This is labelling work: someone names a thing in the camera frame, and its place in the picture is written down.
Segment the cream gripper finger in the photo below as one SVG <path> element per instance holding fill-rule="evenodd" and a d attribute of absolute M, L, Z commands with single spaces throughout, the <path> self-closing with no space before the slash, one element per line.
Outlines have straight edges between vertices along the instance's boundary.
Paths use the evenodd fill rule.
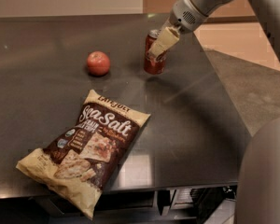
<path fill-rule="evenodd" d="M 159 33 L 157 39 L 150 46 L 147 55 L 149 58 L 157 59 L 169 48 L 174 46 L 180 39 L 180 33 L 174 26 L 165 27 Z"/>

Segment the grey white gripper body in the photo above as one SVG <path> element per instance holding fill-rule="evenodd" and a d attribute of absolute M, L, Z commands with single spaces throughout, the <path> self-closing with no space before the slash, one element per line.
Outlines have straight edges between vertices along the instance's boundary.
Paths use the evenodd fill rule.
<path fill-rule="evenodd" d="M 207 0 L 177 0 L 168 22 L 181 34 L 194 32 L 207 18 Z"/>

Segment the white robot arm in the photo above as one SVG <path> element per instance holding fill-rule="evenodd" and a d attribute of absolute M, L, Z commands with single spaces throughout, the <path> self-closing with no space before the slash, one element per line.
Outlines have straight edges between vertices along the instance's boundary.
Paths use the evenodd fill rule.
<path fill-rule="evenodd" d="M 233 0 L 177 0 L 147 52 L 150 61 L 195 31 L 219 7 Z M 280 63 L 280 0 L 248 0 Z M 261 90 L 280 99 L 280 73 L 253 76 Z M 280 224 L 280 117 L 259 128 L 245 148 L 235 201 L 234 224 Z"/>

